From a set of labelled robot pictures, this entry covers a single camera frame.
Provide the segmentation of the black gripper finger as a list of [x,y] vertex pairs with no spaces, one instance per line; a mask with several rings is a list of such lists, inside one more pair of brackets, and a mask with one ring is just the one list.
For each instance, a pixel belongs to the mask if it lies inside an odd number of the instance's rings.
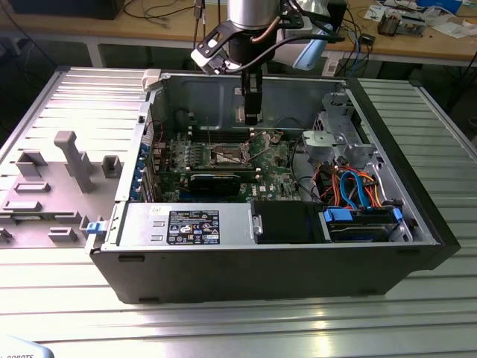
[[262,111],[262,71],[245,70],[241,74],[241,94],[244,98],[244,122],[257,125]]

